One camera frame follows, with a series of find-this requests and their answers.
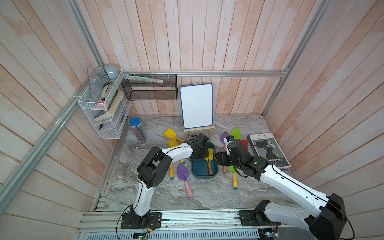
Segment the green ruler on basket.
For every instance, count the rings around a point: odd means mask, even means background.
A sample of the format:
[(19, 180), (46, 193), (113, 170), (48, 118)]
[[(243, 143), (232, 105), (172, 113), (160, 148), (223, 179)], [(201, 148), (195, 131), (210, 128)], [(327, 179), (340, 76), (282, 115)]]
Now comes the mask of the green ruler on basket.
[(124, 79), (132, 80), (132, 81), (148, 82), (148, 83), (163, 83), (164, 82), (164, 80), (161, 80), (161, 79), (142, 77), (142, 76), (136, 76), (136, 75), (129, 75), (129, 74), (125, 74)]

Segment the small wooden easel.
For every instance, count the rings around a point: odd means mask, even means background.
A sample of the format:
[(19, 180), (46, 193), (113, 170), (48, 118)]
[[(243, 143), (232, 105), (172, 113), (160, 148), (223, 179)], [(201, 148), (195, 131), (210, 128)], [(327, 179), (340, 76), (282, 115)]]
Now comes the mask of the small wooden easel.
[(190, 132), (201, 132), (203, 130), (208, 130), (209, 135), (212, 136), (212, 131), (214, 128), (215, 128), (215, 126), (211, 125), (211, 126), (206, 126), (206, 127), (197, 127), (197, 128), (185, 129), (184, 132), (186, 133), (187, 138), (190, 136)]

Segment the yellow shovel wooden handle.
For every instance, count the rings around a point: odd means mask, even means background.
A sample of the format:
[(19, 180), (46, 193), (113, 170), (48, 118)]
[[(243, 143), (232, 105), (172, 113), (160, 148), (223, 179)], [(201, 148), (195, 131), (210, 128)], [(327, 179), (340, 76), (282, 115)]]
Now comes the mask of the yellow shovel wooden handle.
[(208, 149), (208, 156), (206, 157), (206, 161), (208, 163), (208, 171), (209, 171), (210, 176), (213, 175), (213, 169), (212, 169), (212, 165), (211, 165), (211, 161), (213, 160), (213, 158), (214, 158), (214, 150)]

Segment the black cover book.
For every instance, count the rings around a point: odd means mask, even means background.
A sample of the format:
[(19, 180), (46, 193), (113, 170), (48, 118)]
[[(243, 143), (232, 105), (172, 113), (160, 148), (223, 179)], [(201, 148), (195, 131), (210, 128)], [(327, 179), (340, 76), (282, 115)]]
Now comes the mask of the black cover book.
[(291, 164), (272, 133), (248, 135), (247, 139), (256, 156), (268, 160), (281, 170), (291, 168)]

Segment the purple trowel pink handle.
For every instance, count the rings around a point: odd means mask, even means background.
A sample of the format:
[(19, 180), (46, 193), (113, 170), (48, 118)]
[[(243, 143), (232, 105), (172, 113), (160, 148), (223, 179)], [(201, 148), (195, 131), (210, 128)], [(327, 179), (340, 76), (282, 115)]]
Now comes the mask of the purple trowel pink handle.
[(222, 135), (221, 135), (221, 143), (224, 145), (224, 151), (227, 152), (227, 137), (229, 136), (229, 134), (227, 132), (224, 132)]

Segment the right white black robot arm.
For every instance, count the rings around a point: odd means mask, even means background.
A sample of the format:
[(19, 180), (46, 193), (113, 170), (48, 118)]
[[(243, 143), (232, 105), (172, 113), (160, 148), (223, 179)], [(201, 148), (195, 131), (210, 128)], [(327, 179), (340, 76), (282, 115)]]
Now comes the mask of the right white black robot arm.
[(216, 153), (219, 165), (241, 170), (246, 177), (268, 184), (299, 204), (284, 207), (273, 202), (262, 204), (263, 215), (271, 222), (281, 222), (302, 228), (318, 240), (340, 240), (346, 224), (344, 200), (337, 194), (326, 195), (282, 172), (260, 156), (251, 156), (243, 143), (227, 145), (226, 152)]

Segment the pink item in shelf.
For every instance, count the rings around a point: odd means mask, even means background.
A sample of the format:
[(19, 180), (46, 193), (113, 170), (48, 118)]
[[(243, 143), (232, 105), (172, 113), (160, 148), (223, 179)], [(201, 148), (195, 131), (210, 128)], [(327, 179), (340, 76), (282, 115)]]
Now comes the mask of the pink item in shelf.
[(96, 105), (98, 108), (107, 108), (108, 107), (108, 103), (102, 102), (102, 101), (96, 102)]

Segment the black mesh wall basket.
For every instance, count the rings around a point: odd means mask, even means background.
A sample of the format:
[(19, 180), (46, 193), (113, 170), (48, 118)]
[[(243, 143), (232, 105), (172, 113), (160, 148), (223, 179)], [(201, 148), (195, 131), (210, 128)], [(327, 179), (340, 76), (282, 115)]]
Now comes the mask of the black mesh wall basket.
[(163, 83), (122, 80), (122, 88), (130, 101), (176, 101), (178, 78), (175, 74), (132, 74), (164, 80)]

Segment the yellow shovel blue tip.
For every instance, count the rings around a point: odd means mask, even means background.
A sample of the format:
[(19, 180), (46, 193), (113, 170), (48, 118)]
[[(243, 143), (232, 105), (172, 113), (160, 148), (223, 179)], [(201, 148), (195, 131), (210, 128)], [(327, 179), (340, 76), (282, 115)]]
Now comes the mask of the yellow shovel blue tip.
[(169, 167), (169, 174), (170, 174), (170, 179), (173, 180), (175, 178), (173, 165), (170, 165)]

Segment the white board blue frame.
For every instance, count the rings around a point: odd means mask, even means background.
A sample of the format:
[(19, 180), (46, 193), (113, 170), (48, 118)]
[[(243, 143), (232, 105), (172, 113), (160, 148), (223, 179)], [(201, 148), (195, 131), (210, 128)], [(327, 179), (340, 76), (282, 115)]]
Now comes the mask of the white board blue frame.
[(213, 85), (180, 87), (183, 126), (185, 129), (213, 125)]

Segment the blue lid pencil tube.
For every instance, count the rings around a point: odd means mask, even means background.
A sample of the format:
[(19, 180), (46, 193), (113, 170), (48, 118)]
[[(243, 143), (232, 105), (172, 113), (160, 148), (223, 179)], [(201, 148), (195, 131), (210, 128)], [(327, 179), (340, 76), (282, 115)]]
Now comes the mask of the blue lid pencil tube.
[(141, 143), (145, 143), (147, 141), (147, 137), (144, 134), (141, 119), (138, 117), (131, 118), (129, 124), (132, 127), (138, 141)]

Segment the grey round object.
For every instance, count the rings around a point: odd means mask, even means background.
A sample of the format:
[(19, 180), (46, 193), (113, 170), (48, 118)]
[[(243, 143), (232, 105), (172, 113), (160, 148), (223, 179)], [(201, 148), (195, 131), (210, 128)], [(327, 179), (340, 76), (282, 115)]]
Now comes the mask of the grey round object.
[(111, 81), (115, 81), (119, 76), (119, 71), (114, 65), (104, 65), (104, 69)]

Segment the green trowel wooden handle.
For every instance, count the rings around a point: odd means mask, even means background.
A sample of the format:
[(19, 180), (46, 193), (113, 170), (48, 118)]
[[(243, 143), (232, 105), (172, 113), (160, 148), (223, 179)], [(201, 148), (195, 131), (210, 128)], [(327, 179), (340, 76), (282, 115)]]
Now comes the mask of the green trowel wooden handle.
[(234, 137), (235, 140), (240, 140), (242, 137), (242, 134), (238, 128), (233, 128), (231, 135)]

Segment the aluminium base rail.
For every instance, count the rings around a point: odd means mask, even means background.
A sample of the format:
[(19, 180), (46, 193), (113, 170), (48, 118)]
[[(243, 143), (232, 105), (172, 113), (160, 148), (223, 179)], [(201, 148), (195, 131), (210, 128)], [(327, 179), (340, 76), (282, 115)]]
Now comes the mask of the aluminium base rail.
[[(161, 227), (157, 231), (245, 229), (239, 209), (160, 210)], [(87, 212), (81, 217), (77, 233), (126, 232), (121, 229), (122, 212)]]

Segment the dark teal storage box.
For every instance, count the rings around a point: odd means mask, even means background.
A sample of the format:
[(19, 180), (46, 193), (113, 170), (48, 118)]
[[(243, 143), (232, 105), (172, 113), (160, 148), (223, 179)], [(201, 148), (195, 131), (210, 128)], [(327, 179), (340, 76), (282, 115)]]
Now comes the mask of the dark teal storage box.
[(205, 144), (205, 147), (208, 149), (213, 149), (214, 151), (214, 158), (210, 162), (213, 174), (210, 175), (208, 162), (205, 159), (191, 159), (191, 171), (194, 177), (197, 179), (212, 179), (219, 172), (218, 163), (215, 157), (215, 154), (216, 154), (215, 145), (211, 142), (207, 142)]

